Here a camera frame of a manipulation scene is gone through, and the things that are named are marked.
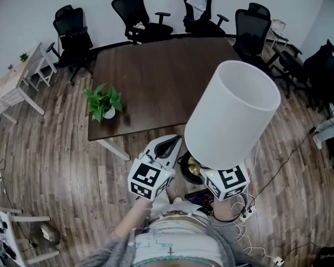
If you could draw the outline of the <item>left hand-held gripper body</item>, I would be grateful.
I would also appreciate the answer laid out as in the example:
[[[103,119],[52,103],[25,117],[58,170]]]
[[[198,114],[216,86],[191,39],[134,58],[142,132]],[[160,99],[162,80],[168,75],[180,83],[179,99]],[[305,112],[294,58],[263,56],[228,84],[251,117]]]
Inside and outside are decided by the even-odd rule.
[[[135,196],[154,201],[171,183],[175,170],[141,153],[135,159],[127,178],[129,192]]]

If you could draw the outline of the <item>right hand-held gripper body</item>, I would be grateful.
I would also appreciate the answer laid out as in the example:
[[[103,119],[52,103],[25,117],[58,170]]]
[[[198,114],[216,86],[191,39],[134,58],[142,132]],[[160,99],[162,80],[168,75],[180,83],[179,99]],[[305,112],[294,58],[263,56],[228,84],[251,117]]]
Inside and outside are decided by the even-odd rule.
[[[250,183],[245,164],[227,170],[200,169],[204,185],[219,201],[243,193]]]

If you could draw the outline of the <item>white table lamp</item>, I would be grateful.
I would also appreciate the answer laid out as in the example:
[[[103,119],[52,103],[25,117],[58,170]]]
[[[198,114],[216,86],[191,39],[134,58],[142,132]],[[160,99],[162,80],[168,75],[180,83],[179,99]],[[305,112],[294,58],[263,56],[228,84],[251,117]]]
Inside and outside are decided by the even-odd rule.
[[[186,147],[204,167],[231,169],[249,155],[280,103],[279,89],[263,71],[222,62],[186,124]]]

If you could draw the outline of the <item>person's left forearm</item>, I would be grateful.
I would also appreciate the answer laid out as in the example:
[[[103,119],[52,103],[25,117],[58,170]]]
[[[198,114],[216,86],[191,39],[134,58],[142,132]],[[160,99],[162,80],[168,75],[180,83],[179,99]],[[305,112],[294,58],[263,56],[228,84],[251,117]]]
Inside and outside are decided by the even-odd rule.
[[[145,198],[138,198],[129,212],[119,222],[113,233],[112,239],[122,240],[129,236],[129,234],[137,228],[141,228],[146,217],[150,215],[153,202]]]

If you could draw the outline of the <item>person's right forearm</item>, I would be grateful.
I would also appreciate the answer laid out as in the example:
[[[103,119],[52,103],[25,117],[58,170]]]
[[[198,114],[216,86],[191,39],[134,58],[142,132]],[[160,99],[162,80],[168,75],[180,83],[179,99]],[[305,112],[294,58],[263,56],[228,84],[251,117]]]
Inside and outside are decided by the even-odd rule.
[[[224,223],[231,223],[232,221],[234,221],[235,216],[232,212],[231,201],[229,199],[223,201],[214,199],[213,216],[216,220]]]

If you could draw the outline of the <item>white power strip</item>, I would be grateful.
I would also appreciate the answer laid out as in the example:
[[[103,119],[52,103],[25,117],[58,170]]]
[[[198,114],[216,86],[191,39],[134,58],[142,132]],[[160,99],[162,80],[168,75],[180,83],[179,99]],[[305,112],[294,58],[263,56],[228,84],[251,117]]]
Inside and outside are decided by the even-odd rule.
[[[248,220],[252,215],[254,215],[256,213],[256,207],[255,206],[251,206],[250,208],[247,208],[245,210],[245,212],[242,212],[239,219],[241,222],[245,222],[246,220]]]

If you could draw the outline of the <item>gold buckle belt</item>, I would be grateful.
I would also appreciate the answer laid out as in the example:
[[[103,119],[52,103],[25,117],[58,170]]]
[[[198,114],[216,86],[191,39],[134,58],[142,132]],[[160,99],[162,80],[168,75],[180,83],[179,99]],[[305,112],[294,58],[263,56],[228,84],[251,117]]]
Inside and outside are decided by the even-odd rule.
[[[172,210],[166,212],[160,212],[158,216],[154,217],[154,220],[162,220],[170,217],[188,217],[191,219],[202,221],[208,221],[208,216],[200,211],[196,212],[186,212],[182,210]]]

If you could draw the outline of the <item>person's grey cardigan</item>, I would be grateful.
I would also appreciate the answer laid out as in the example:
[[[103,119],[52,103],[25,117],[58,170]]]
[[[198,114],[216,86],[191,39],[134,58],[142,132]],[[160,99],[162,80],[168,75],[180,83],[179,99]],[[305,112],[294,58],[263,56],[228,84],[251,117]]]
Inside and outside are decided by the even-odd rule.
[[[147,223],[133,229],[126,239],[119,239],[114,233],[101,249],[89,256],[77,267],[132,267],[136,244],[135,238],[147,233]],[[236,240],[236,228],[231,222],[221,222],[210,217],[207,222],[207,235],[216,240],[223,267],[237,267],[248,264],[250,267],[267,267],[261,261],[246,254]]]

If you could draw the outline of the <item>person's white printed shirt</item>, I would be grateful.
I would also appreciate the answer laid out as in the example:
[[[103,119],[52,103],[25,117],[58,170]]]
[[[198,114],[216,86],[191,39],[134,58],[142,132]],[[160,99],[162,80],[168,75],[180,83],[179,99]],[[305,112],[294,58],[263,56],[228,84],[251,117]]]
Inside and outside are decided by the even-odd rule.
[[[200,222],[188,217],[154,220],[160,212],[172,210],[196,212],[200,211],[200,208],[201,206],[187,201],[173,204],[155,201],[147,233],[135,238],[136,253],[133,267],[177,260],[222,267],[218,244],[207,235],[208,221]]]

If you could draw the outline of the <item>green plant in white pot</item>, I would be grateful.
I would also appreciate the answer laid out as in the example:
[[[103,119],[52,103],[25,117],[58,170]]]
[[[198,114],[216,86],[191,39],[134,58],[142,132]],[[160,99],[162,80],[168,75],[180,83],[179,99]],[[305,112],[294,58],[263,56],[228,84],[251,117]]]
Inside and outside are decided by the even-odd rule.
[[[103,119],[112,119],[117,111],[122,112],[121,93],[118,93],[114,86],[103,93],[104,87],[105,83],[97,86],[95,90],[82,91],[89,101],[89,113],[92,113],[92,120],[99,123]]]

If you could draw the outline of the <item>black mesh office chair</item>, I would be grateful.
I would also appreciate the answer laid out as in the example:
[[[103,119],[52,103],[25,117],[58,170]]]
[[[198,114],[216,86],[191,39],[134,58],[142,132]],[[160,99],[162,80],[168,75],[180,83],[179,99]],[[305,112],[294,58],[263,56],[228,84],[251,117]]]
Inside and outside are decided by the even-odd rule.
[[[197,21],[193,18],[192,6],[183,0],[186,9],[186,15],[183,19],[186,33],[193,37],[225,37],[225,31],[220,27],[222,22],[229,22],[225,16],[218,14],[219,21],[217,24],[211,21],[212,18],[212,0],[207,0],[207,9]]]
[[[293,54],[274,45],[274,55],[267,62],[267,66],[271,71],[276,70],[279,73],[274,75],[274,79],[284,80],[286,83],[286,98],[290,97],[290,85],[292,85],[294,91],[301,90],[310,99],[311,88],[308,85],[308,77],[304,73],[303,64],[297,59],[302,52],[294,45],[290,45],[290,48]]]
[[[330,105],[334,105],[334,45],[327,42],[303,64],[304,73],[308,77],[308,103],[312,103],[319,112],[327,111],[331,118]]]
[[[90,49],[93,47],[87,27],[84,22],[82,8],[73,8],[66,5],[55,14],[53,26],[58,34],[58,41],[62,46],[62,52],[58,53],[51,43],[46,52],[53,52],[58,58],[59,68],[67,67],[71,72],[69,82],[74,85],[74,78],[81,68],[88,73],[93,72],[87,67],[90,59]]]
[[[169,17],[170,13],[156,12],[159,21],[152,23],[144,0],[113,0],[111,6],[125,24],[126,38],[135,45],[167,40],[173,32],[172,27],[163,24],[164,17]],[[134,28],[139,22],[145,29]]]
[[[241,60],[273,78],[272,71],[261,57],[271,19],[255,11],[238,9],[235,12],[235,25],[236,39],[233,48]]]

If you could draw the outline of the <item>white stool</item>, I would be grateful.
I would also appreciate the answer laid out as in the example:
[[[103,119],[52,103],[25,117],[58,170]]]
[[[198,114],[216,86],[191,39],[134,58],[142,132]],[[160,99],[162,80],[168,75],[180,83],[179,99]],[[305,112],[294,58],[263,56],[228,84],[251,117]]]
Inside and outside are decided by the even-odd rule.
[[[45,74],[42,71],[46,66],[51,69],[51,72],[48,74]],[[40,83],[45,83],[47,87],[50,87],[50,81],[54,73],[57,73],[57,68],[48,55],[39,56],[34,59],[30,68],[27,70],[24,83],[38,91]],[[38,81],[36,83],[33,83],[32,81],[34,75],[38,75]]]

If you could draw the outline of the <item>white workbench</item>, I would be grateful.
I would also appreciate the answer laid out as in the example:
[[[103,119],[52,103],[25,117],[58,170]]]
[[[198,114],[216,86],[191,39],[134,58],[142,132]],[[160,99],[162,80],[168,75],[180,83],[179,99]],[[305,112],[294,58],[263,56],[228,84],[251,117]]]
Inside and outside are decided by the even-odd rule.
[[[51,245],[42,235],[41,224],[48,223],[49,216],[23,216],[22,210],[0,207],[0,245],[4,255],[7,255],[19,267],[31,267],[33,264],[52,259],[61,253],[56,245]],[[36,256],[26,256],[21,245],[29,244],[30,249],[35,249],[36,244],[29,238],[19,238],[14,232],[13,224],[29,223],[33,225],[33,233],[37,236],[38,244],[49,249],[49,252]]]

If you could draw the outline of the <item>light wooden white-legged table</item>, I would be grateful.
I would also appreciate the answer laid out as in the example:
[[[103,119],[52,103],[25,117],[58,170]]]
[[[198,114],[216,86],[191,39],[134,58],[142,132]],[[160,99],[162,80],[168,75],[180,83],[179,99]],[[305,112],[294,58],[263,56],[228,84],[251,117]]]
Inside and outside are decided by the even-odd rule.
[[[37,42],[33,48],[28,51],[28,54],[29,58],[26,62],[20,62],[0,79],[0,116],[4,116],[14,124],[17,123],[17,120],[9,115],[7,110],[22,101],[26,101],[39,114],[45,114],[45,111],[24,92],[21,88],[21,83],[24,83],[26,72],[30,68],[34,59],[39,56],[48,55],[48,53],[46,52],[46,49],[44,49],[42,42]],[[42,71],[43,73],[48,74],[51,72],[51,69],[46,66]],[[38,81],[38,75],[34,75],[32,81],[33,83],[36,83]]]

